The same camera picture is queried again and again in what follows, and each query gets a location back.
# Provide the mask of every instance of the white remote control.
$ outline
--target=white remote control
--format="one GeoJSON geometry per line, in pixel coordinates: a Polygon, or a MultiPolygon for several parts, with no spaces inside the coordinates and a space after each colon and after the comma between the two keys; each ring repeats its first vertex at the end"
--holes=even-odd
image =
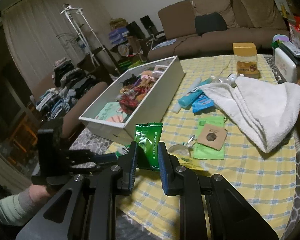
{"type": "Polygon", "coordinates": [[[290,41],[284,41],[283,44],[291,51],[295,57],[300,57],[300,49],[290,41]]]}

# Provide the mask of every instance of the black circle logo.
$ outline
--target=black circle logo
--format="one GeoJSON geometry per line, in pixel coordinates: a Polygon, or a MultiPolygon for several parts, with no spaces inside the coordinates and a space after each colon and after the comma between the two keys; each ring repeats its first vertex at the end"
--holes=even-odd
{"type": "Polygon", "coordinates": [[[213,132],[210,132],[210,133],[207,134],[207,140],[208,140],[209,142],[213,142],[216,138],[217,138],[217,136],[216,136],[216,134],[213,133],[213,132]]]}

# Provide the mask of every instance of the light green sleeve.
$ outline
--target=light green sleeve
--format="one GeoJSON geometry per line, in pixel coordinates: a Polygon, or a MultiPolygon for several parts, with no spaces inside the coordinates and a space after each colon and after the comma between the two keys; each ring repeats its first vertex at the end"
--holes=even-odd
{"type": "Polygon", "coordinates": [[[23,210],[18,197],[19,194],[0,200],[0,224],[23,226],[31,219],[33,214],[23,210]]]}

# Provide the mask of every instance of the yellow container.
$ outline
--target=yellow container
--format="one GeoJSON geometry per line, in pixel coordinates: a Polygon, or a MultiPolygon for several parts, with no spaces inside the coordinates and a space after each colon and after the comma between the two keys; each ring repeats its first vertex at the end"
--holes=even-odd
{"type": "Polygon", "coordinates": [[[259,79],[257,48],[252,42],[233,43],[237,74],[259,79]]]}

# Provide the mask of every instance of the checkered tablecloth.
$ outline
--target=checkered tablecloth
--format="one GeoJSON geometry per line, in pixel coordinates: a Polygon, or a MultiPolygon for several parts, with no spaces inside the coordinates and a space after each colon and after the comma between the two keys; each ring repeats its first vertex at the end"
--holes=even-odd
{"type": "MultiPolygon", "coordinates": [[[[195,134],[200,117],[223,116],[219,110],[201,115],[184,109],[178,114],[171,111],[193,81],[197,77],[205,80],[221,72],[224,77],[236,72],[233,55],[187,59],[182,60],[181,65],[186,75],[162,119],[160,141],[164,141],[167,148],[185,142],[195,134]]],[[[262,55],[258,55],[258,68],[260,80],[276,83],[262,55]]],[[[208,169],[208,176],[222,174],[281,237],[289,220],[295,193],[296,150],[293,136],[271,153],[264,154],[230,120],[225,123],[225,129],[228,131],[225,159],[200,161],[201,166],[208,169]]],[[[108,152],[116,151],[119,146],[113,143],[108,152]]],[[[155,235],[164,239],[178,238],[179,198],[164,195],[159,173],[137,170],[132,195],[121,198],[118,207],[155,235]]],[[[206,220],[210,231],[207,214],[206,220]]]]}

